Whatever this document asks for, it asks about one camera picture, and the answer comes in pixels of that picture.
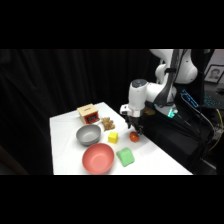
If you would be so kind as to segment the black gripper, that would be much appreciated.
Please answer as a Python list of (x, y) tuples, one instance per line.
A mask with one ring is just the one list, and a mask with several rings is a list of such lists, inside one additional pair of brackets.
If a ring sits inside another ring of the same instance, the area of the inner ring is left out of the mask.
[(132, 117), (132, 116), (127, 115), (125, 118), (125, 121), (128, 125), (128, 129), (130, 129), (131, 126), (133, 126), (136, 129), (137, 134), (142, 135), (143, 127), (140, 124), (140, 121), (141, 121), (140, 117)]

